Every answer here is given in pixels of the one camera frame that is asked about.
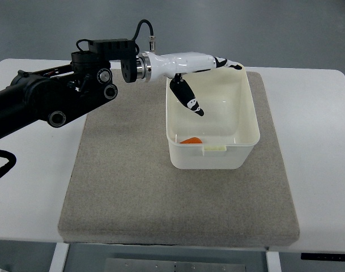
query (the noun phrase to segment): black cable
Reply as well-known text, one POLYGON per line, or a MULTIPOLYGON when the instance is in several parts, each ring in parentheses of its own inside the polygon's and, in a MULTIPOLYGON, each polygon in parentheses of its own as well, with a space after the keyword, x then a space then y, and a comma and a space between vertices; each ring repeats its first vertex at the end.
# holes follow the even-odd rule
POLYGON ((79 44, 80 44, 82 41, 90 42, 91 40, 88 40, 88 39, 81 39, 81 40, 79 40, 79 41, 77 41, 77 42, 75 43, 76 47, 77 47, 81 52, 84 51, 82 48, 79 47, 79 44))
POLYGON ((0 158, 8 159, 8 163, 0 167, 0 178, 3 177, 16 164, 16 156, 8 151, 0 150, 0 158))
POLYGON ((138 46, 138 44, 136 44, 136 55, 138 55, 139 54, 139 46, 138 46))
POLYGON ((150 36, 154 35, 154 29, 152 28, 152 24, 150 23, 150 21, 143 19, 143 20, 139 21, 139 23, 137 25, 136 33, 134 34, 134 36, 132 38, 133 41, 135 41, 137 39, 140 27, 143 23, 146 23, 148 25, 148 27, 150 28, 150 36))

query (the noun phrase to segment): cable connector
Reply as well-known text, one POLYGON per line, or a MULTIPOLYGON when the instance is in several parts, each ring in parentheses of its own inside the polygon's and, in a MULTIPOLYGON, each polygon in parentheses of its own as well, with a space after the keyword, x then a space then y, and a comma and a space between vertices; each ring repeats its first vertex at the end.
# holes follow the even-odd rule
POLYGON ((155 52, 155 46, 156 46, 155 36, 150 36, 150 51, 151 52, 155 52))

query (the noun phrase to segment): white robotic hand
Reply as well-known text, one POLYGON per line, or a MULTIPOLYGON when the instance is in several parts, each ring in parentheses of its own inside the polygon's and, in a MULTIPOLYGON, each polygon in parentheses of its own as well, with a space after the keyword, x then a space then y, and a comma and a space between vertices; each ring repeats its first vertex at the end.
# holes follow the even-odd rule
POLYGON ((137 78, 145 82, 155 81, 161 76, 171 78, 170 89, 181 104, 203 116, 204 111, 200 108, 192 89, 183 80, 182 75, 223 66, 242 69, 237 62, 202 53, 188 52, 158 56, 151 52, 143 52, 139 54, 137 60, 137 78))

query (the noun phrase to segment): metal plate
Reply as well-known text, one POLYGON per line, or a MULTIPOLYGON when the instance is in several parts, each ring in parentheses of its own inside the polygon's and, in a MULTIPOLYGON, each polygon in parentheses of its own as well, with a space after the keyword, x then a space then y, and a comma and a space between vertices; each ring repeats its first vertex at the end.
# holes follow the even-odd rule
POLYGON ((245 272, 245 265, 107 258, 104 272, 245 272))

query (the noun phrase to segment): plastic container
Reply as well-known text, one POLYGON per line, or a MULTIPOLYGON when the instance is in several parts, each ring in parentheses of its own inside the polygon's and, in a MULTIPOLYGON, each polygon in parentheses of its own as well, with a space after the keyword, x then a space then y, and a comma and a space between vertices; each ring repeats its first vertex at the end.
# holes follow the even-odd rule
POLYGON ((236 169, 260 139, 245 68, 221 67, 183 78, 204 116, 185 108, 166 87, 166 134, 172 164, 180 169, 236 169), (198 137, 201 144, 180 142, 198 137))

